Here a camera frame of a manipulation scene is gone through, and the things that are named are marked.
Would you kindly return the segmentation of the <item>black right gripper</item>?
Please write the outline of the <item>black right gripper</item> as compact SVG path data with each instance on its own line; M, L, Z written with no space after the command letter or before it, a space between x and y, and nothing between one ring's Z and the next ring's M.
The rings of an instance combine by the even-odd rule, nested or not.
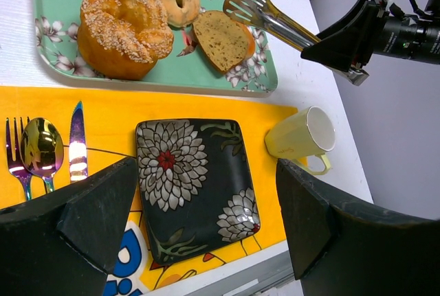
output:
M317 34L319 43L303 49L300 57L348 72L363 68L372 54L439 64L439 0L425 10L409 0L413 14L385 0L357 0L338 21Z

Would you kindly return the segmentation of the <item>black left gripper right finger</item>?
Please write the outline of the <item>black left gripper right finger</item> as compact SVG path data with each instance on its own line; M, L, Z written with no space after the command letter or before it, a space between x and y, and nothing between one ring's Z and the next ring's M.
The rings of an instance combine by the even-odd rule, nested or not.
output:
M439 221L366 202L281 159L276 189L305 295L438 295Z

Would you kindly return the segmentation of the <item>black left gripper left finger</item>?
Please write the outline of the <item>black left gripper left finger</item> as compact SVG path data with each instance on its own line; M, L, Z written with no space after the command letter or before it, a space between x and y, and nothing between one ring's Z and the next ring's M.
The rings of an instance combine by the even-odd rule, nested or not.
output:
M2 209L1 294L102 295L137 182L137 163L128 157Z

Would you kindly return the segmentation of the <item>metal serving tongs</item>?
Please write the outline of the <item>metal serving tongs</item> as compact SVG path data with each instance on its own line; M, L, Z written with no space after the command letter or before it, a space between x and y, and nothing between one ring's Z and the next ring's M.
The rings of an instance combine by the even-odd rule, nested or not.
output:
M300 52L300 57L340 74L351 84L361 85L369 74L361 67L340 60L324 41L281 12L271 0L225 0L223 12L231 19L261 28Z

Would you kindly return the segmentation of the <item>brown bread slice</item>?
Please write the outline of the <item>brown bread slice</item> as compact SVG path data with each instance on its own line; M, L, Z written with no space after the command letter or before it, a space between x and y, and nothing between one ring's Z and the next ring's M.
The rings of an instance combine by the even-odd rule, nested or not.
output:
M192 28L203 53L221 73L227 73L242 63L252 48L245 27L222 11L207 10L201 13Z

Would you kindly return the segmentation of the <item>iridescent fork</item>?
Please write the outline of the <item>iridescent fork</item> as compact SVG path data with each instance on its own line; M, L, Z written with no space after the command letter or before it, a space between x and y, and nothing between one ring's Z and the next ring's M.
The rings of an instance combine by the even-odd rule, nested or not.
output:
M24 167L20 154L20 140L24 130L23 119L19 118L19 126L17 127L17 119L12 120L13 132L10 128L10 119L6 118L5 123L5 149L9 173L17 178L23 187L25 199L32 199L31 180L32 174Z

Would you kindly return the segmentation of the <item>iridescent knife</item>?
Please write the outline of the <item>iridescent knife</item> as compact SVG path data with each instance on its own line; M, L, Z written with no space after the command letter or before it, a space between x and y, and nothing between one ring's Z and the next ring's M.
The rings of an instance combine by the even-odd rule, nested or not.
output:
M69 179L77 182L88 177L87 145L83 103L79 101L71 117L69 132Z

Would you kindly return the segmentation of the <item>iridescent spoon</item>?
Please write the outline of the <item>iridescent spoon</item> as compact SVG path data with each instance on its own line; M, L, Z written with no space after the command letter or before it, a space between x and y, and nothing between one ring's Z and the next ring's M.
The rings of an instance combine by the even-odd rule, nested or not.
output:
M64 159L63 140L55 125L44 117L31 119L21 137L20 155L25 169L43 180L47 193L53 192L53 178Z

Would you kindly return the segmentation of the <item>glazed orange donut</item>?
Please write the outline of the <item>glazed orange donut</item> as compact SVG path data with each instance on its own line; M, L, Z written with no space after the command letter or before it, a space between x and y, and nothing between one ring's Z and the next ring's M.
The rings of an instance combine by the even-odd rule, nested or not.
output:
M243 24L241 24L241 27L243 28L243 31L245 32L245 35L247 36L248 47L247 47L247 54L245 56L245 60L248 60L254 55L254 52L256 49L256 43L255 43L254 37L253 37L250 29L246 25L243 25Z

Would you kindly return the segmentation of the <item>pale green mug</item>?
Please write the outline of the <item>pale green mug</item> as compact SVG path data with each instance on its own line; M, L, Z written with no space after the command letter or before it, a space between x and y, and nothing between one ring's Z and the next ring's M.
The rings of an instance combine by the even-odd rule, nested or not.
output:
M312 175L324 175L331 169L327 153L336 145L336 132L329 116L318 106L310 106L277 123L265 136L268 153L277 159L287 159ZM315 156L324 166L313 171L301 162Z

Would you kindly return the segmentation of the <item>yellow placemat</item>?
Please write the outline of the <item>yellow placemat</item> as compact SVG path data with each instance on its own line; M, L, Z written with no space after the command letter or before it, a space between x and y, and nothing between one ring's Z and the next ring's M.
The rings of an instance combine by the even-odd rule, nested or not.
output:
M1 120L18 122L26 117L45 117L54 123L63 141L68 141L72 113L79 102L84 109L90 173L135 154L135 127L139 122L171 118L238 122L262 220L261 229L254 236L179 264L161 266L151 257L140 197L135 196L119 267L107 280L107 295L156 295L169 284L194 280L197 274L218 275L222 268L237 267L240 258L247 259L284 241L275 183L276 161L267 153L263 138L273 125L293 115L296 108L172 93L2 87Z

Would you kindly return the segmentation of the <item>black floral square plate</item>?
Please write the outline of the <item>black floral square plate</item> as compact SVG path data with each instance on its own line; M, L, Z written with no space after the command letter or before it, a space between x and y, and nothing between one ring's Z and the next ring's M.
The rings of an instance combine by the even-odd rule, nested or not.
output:
M170 265L258 233L243 134L232 119L158 119L135 130L153 259Z

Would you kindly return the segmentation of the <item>sugar-crusted round bun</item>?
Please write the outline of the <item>sugar-crusted round bun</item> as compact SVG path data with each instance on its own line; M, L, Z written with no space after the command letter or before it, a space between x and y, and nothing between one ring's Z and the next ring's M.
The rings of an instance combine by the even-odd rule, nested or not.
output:
M171 53L173 42L160 0L82 0L78 51L106 77L142 79Z

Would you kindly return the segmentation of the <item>green floral tray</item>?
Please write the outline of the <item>green floral tray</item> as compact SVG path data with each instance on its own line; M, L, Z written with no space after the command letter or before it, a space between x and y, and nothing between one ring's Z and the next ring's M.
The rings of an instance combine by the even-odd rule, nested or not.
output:
M221 10L224 0L200 0L202 10ZM36 48L55 72L75 80L112 80L93 70L77 46L82 0L34 0ZM191 27L175 29L171 54L160 60L139 84L187 88L209 94L265 97L278 86L278 76L263 30L250 28L256 43L254 55L226 74L219 73L190 38Z

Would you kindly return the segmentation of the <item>aluminium table frame rail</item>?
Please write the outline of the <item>aluminium table frame rail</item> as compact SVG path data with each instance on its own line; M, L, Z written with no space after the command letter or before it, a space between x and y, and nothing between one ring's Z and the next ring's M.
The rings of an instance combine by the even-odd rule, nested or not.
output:
M149 295L253 295L294 279L284 242Z

